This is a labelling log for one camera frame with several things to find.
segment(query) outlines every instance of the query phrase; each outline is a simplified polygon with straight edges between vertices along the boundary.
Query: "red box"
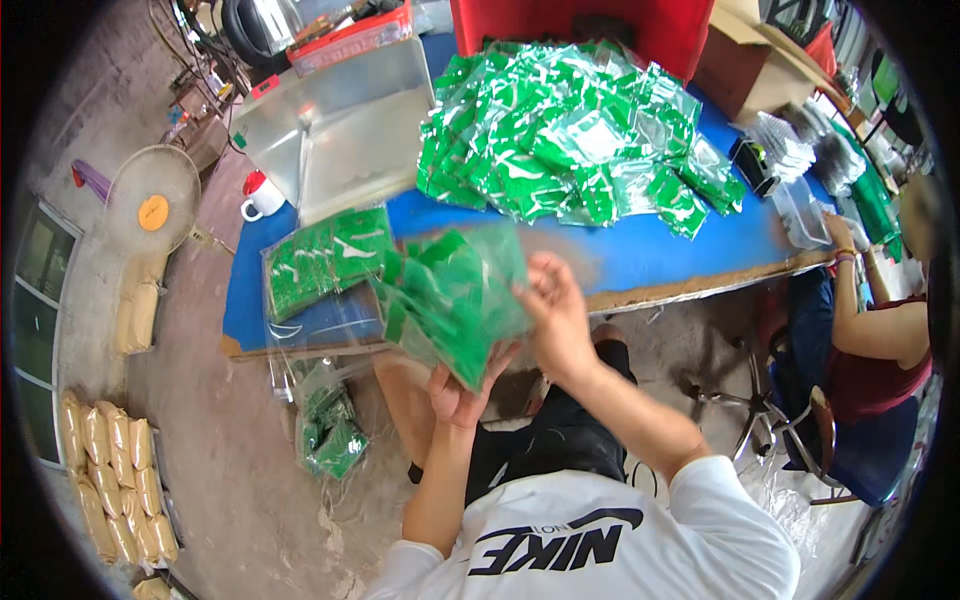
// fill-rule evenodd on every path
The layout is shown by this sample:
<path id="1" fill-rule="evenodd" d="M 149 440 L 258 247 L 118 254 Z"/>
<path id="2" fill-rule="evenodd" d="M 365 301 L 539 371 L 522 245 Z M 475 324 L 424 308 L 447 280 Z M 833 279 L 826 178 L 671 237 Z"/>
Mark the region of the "red box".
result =
<path id="1" fill-rule="evenodd" d="M 632 24 L 634 52 L 687 83 L 707 40 L 713 0 L 450 0 L 450 8 L 463 56 L 479 52 L 484 36 L 588 41 L 571 39 L 574 19 L 605 15 Z"/>
<path id="2" fill-rule="evenodd" d="M 287 59 L 298 77 L 327 68 L 382 46 L 402 41 L 414 34 L 414 13 L 410 0 L 386 14 L 358 22 L 322 36 L 302 48 L 287 48 Z"/>

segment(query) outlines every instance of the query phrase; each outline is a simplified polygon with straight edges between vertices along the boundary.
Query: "jeans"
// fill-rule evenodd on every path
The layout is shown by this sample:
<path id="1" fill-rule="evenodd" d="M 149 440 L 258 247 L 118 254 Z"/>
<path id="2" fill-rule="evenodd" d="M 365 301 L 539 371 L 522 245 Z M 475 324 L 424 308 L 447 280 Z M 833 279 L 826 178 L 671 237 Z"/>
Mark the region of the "jeans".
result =
<path id="1" fill-rule="evenodd" d="M 827 360 L 833 349 L 833 280 L 818 267 L 787 282 L 790 350 L 804 398 L 813 386 L 827 387 Z"/>

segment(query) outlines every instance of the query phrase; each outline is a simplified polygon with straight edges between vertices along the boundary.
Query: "window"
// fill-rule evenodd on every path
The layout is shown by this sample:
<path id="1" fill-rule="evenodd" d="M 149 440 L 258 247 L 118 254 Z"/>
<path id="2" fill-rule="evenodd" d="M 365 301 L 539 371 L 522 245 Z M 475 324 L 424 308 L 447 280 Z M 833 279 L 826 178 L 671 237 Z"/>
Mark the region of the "window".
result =
<path id="1" fill-rule="evenodd" d="M 34 200 L 22 221 L 13 286 L 13 365 L 20 409 L 40 458 L 60 463 L 57 332 L 60 296 L 80 233 Z"/>

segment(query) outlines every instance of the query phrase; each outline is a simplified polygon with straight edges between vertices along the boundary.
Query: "pile of green packets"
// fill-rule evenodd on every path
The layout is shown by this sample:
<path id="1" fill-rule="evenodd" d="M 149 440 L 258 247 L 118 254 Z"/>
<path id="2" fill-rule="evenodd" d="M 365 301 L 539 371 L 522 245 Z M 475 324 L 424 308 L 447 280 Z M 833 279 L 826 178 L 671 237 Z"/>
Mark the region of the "pile of green packets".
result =
<path id="1" fill-rule="evenodd" d="M 320 297 L 379 274 L 393 246 L 384 206 L 347 210 L 297 229 L 263 251 L 268 317 L 283 323 Z"/>
<path id="2" fill-rule="evenodd" d="M 435 87 L 417 188 L 438 202 L 591 227 L 656 212 L 690 239 L 707 217 L 691 188 L 722 215 L 742 208 L 746 187 L 696 132 L 701 103 L 615 44 L 497 41 Z"/>
<path id="3" fill-rule="evenodd" d="M 309 372 L 321 368 L 320 359 L 295 361 L 291 367 Z M 298 387 L 311 389 L 309 380 L 295 374 Z M 297 459 L 315 477 L 324 473 L 343 479 L 347 471 L 360 459 L 368 440 L 356 425 L 356 414 L 347 388 L 338 382 L 312 389 L 307 394 L 294 396 L 297 415 Z"/>
<path id="4" fill-rule="evenodd" d="M 493 344 L 530 326 L 511 291 L 527 284 L 516 226 L 451 229 L 387 252 L 384 263 L 382 280 L 372 280 L 384 338 L 428 366 L 443 362 L 480 392 Z"/>

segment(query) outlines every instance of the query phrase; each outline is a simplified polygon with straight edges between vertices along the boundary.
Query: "black shorts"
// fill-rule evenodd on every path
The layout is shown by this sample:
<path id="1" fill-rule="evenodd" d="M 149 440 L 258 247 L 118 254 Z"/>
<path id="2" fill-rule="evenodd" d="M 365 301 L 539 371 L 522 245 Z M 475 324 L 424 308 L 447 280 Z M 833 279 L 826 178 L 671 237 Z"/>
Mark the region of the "black shorts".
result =
<path id="1" fill-rule="evenodd" d="M 636 377 L 630 372 L 626 344 L 604 340 L 595 348 L 600 360 L 636 384 Z M 570 394 L 554 385 L 526 427 L 517 431 L 487 431 L 477 423 L 467 480 L 467 504 L 492 489 L 492 482 L 504 465 L 506 470 L 497 485 L 566 468 L 625 481 L 626 457 L 626 449 L 610 430 Z M 408 475 L 412 482 L 419 483 L 423 471 L 411 464 Z"/>

